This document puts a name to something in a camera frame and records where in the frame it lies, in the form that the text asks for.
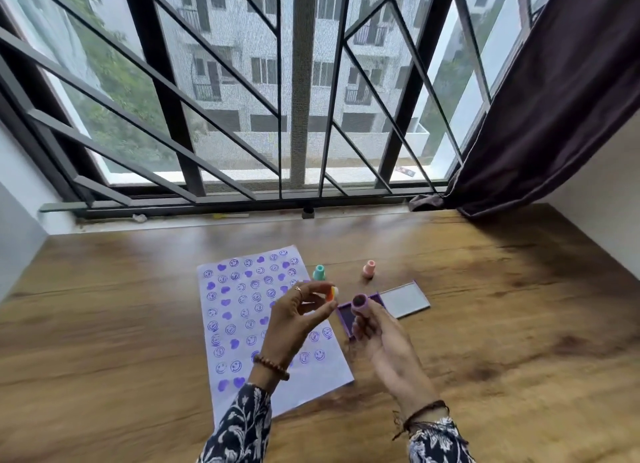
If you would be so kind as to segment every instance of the person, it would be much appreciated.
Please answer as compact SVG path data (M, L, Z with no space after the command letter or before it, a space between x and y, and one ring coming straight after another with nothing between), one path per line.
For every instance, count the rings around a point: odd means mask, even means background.
M217 431L205 443L198 463L261 462L271 429L271 395L308 334L329 318L337 301L325 302L330 282L302 282L271 309L260 354L247 382L236 395ZM354 311L352 330L389 394L396 400L403 429L410 433L412 463L471 463L466 442L449 409L425 375L411 340L381 305Z

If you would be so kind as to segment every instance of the wooden surface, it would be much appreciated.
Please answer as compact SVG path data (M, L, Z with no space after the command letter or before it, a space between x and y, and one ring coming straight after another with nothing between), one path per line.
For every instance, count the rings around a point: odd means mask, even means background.
M212 430L196 266L296 244L341 299L415 279L405 318L478 461L640 461L640 283L545 206L49 238L0 305L0 461L190 462ZM378 272L363 288L367 259ZM355 383L277 418L269 462L404 462Z

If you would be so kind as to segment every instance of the hand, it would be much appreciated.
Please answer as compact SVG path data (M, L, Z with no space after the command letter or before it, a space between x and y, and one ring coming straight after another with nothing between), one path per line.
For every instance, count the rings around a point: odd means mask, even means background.
M325 302L315 294L328 295L332 286L324 281L298 282L276 301L260 354L284 369L289 367L311 330L329 318L338 306L338 301ZM279 381L277 374L262 364L253 365L248 379L270 393Z
M376 375L386 386L404 419L439 399L435 387L422 371L409 335L380 304L367 300L364 309L352 307L356 319L353 335L364 345Z

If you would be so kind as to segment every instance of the person's left hand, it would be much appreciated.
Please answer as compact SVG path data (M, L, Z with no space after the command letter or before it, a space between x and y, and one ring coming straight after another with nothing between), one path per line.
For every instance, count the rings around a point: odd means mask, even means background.
M276 301L260 354L286 370L311 330L337 308L337 300L326 302L315 294L328 295L332 286L325 281L298 282ZM273 392L278 382L274 376L272 370L255 364L248 382Z

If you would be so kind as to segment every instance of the floral pattern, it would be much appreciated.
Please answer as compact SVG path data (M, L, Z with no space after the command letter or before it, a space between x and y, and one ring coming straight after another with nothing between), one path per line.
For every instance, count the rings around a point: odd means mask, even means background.
M261 388L245 384L196 463L261 462L270 430L271 398ZM475 463L451 418L416 423L414 430L409 440L411 463Z

